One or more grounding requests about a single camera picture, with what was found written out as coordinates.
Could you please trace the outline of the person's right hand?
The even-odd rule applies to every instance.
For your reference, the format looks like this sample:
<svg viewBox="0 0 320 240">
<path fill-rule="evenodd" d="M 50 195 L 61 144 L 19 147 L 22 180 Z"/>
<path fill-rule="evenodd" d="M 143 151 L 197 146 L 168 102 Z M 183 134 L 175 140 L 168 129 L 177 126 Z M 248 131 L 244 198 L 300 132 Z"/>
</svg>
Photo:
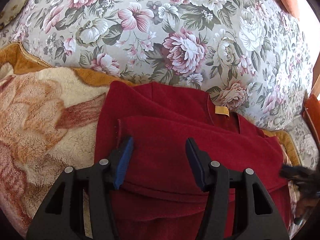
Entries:
<svg viewBox="0 0 320 240">
<path fill-rule="evenodd" d="M 308 211 L 317 206 L 318 198 L 301 198 L 296 205 L 295 218 L 301 218 Z"/>
</svg>

